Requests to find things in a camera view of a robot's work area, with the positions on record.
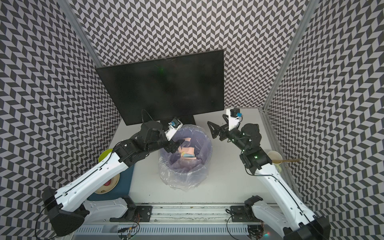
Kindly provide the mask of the pink square sticky note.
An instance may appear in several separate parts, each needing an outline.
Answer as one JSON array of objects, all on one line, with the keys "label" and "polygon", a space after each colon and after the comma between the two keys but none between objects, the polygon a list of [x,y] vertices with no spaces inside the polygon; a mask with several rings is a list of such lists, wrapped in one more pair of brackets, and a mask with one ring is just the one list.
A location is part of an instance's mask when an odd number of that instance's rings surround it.
[{"label": "pink square sticky note", "polygon": [[189,154],[194,154],[195,155],[195,148],[193,147],[182,147],[183,152],[189,153]]}]

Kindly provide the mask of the blue narrow sticky note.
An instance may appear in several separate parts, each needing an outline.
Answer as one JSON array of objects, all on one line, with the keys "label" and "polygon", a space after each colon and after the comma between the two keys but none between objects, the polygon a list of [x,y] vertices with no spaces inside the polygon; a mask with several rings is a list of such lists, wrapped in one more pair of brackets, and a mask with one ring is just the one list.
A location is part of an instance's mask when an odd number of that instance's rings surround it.
[{"label": "blue narrow sticky note", "polygon": [[196,159],[196,156],[194,156],[194,155],[189,155],[189,154],[184,154],[184,155],[183,155],[183,158],[187,158],[187,159]]}]

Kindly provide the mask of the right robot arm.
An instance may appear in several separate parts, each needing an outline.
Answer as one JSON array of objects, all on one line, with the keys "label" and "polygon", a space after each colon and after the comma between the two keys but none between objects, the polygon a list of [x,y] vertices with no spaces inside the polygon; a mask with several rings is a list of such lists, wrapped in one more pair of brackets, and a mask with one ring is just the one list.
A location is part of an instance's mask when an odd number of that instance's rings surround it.
[{"label": "right robot arm", "polygon": [[318,217],[308,208],[282,178],[271,158],[261,147],[262,135],[257,124],[240,127],[240,112],[224,114],[225,125],[207,122],[212,137],[228,140],[240,150],[246,173],[257,177],[267,188],[280,212],[272,209],[261,197],[245,201],[247,213],[266,223],[284,240],[328,240],[331,225],[326,217]]}]

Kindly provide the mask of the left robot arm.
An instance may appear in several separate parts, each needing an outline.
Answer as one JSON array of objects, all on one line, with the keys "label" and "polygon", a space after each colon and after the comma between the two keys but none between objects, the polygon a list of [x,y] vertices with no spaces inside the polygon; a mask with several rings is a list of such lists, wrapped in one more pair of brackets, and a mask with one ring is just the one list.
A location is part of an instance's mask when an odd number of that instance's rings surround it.
[{"label": "left robot arm", "polygon": [[161,149],[175,153],[184,140],[173,141],[172,138],[182,126],[183,123],[177,118],[169,123],[166,131],[159,122],[143,123],[139,132],[118,142],[107,157],[73,182],[57,190],[45,188],[42,193],[43,211],[47,213],[55,234],[58,237],[67,236],[85,221],[125,220],[128,200],[118,198],[93,204],[87,200],[88,197],[150,153]]}]

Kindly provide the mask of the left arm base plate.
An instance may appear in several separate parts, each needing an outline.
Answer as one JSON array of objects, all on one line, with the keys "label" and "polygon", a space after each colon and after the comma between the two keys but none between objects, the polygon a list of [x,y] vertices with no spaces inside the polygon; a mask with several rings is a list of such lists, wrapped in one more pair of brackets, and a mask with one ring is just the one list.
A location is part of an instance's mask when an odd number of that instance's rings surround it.
[{"label": "left arm base plate", "polygon": [[136,207],[129,207],[128,210],[120,218],[110,218],[110,222],[144,222],[148,223],[152,216],[153,206],[141,205]]}]

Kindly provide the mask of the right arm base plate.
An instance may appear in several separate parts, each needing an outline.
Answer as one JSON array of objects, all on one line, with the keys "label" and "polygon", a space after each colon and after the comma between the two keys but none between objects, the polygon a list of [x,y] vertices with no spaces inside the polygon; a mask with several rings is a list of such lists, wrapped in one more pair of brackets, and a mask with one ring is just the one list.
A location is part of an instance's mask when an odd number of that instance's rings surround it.
[{"label": "right arm base plate", "polygon": [[231,219],[234,223],[258,223],[252,210],[246,206],[230,206]]}]

